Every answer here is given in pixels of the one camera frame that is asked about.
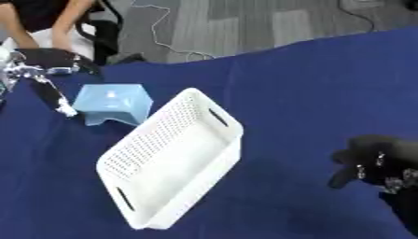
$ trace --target perforated basket side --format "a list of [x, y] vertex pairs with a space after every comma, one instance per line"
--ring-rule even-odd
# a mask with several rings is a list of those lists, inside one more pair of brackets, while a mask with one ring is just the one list
[[98, 170], [130, 180], [188, 126], [202, 117], [193, 91], [180, 93], [99, 160]]

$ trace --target robotic hand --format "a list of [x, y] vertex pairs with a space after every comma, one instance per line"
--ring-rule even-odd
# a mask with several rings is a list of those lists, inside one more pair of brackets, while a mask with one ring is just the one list
[[47, 76], [70, 75], [87, 71], [100, 76], [100, 68], [87, 58], [61, 49], [17, 49], [9, 52], [0, 48], [0, 81], [11, 91], [19, 79], [31, 80], [31, 87], [50, 108], [63, 113], [67, 118], [80, 114], [58, 91]]
[[405, 227], [418, 236], [418, 142], [392, 136], [362, 135], [332, 156], [342, 169], [328, 182], [341, 189], [362, 180], [382, 189], [384, 200]]

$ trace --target white plastic basket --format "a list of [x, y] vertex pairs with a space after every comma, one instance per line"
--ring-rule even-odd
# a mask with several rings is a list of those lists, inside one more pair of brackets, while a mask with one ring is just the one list
[[179, 93], [97, 162], [134, 229], [168, 229], [240, 159], [243, 126], [196, 89]]

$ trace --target table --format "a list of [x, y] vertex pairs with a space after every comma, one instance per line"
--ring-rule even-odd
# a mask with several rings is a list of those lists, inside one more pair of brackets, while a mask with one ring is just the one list
[[[377, 190], [330, 190], [329, 154], [358, 134], [418, 136], [418, 29], [302, 42], [237, 57], [104, 69], [155, 111], [187, 87], [245, 127], [242, 160], [167, 231], [129, 228], [95, 173], [132, 128], [86, 127], [20, 83], [0, 115], [0, 236], [13, 239], [412, 238]], [[74, 99], [86, 75], [56, 79]]]

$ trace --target black clothing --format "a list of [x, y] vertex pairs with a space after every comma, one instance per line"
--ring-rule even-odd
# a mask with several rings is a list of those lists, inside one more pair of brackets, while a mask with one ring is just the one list
[[0, 0], [11, 3], [17, 9], [21, 24], [28, 32], [52, 27], [60, 17], [69, 0]]

